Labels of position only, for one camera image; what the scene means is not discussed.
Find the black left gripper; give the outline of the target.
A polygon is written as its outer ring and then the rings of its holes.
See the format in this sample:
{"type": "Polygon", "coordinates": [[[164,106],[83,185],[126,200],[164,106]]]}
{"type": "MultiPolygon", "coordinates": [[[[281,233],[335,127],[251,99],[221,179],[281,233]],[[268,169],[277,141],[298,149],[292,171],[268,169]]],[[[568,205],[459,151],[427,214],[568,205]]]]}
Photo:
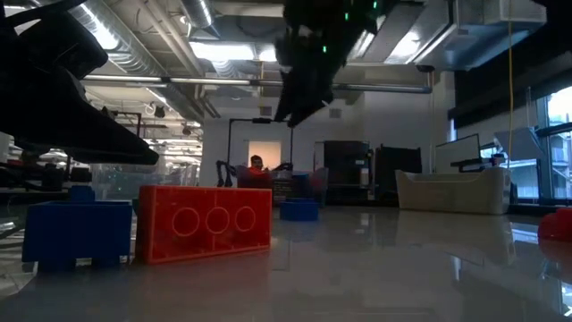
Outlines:
{"type": "MultiPolygon", "coordinates": [[[[85,0],[63,0],[1,15],[1,26],[18,35],[32,54],[48,65],[85,77],[103,66],[107,52],[71,10],[85,0]]],[[[59,148],[87,164],[155,165],[159,155],[136,134],[86,102],[65,71],[30,76],[1,75],[1,131],[26,140],[25,149],[39,154],[59,148]]]]}

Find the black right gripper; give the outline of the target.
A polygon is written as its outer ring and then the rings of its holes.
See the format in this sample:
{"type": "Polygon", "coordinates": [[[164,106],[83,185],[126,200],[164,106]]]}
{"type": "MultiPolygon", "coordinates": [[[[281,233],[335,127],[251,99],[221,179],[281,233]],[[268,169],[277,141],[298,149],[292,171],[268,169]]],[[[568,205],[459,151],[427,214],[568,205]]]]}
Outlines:
{"type": "Polygon", "coordinates": [[[274,120],[295,128],[332,103],[332,83],[363,34],[376,35],[393,0],[292,0],[274,41],[282,92],[274,120]]]}

